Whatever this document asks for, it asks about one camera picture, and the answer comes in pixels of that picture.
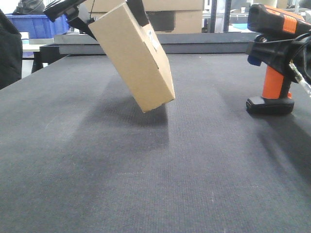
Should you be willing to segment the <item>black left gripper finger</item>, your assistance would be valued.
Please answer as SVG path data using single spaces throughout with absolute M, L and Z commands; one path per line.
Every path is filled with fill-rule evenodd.
M 150 23 L 144 9 L 143 0 L 127 0 L 126 2 L 134 18 L 140 26 L 144 27 Z

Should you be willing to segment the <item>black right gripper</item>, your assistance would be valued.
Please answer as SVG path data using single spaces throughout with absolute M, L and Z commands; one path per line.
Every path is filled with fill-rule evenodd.
M 306 82 L 311 81 L 311 35 L 302 34 L 293 39 L 260 42 L 263 35 L 249 42 L 248 62 L 255 66 L 265 63 L 292 82 L 297 82 L 290 63 L 293 63 Z

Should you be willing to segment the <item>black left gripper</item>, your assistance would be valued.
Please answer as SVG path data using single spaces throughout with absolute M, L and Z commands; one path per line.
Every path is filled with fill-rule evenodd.
M 54 22 L 57 18 L 65 15 L 67 23 L 79 31 L 88 34 L 96 40 L 89 25 L 95 22 L 95 19 L 90 16 L 90 13 L 85 7 L 79 10 L 80 5 L 85 2 L 84 0 L 54 0 L 49 3 L 43 13 Z

